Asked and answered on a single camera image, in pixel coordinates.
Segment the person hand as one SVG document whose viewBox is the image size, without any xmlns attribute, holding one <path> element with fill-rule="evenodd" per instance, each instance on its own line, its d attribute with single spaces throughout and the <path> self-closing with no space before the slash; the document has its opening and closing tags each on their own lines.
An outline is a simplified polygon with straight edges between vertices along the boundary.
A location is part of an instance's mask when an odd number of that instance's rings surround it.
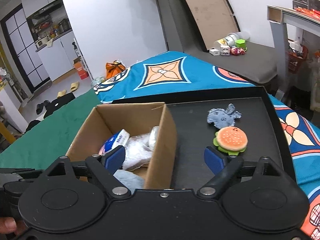
<svg viewBox="0 0 320 240">
<path fill-rule="evenodd" d="M 25 223 L 21 220 L 16 221 L 12 217 L 1 217 L 0 218 L 0 232 L 1 234 L 14 233 L 20 235 L 26 230 Z"/>
</svg>

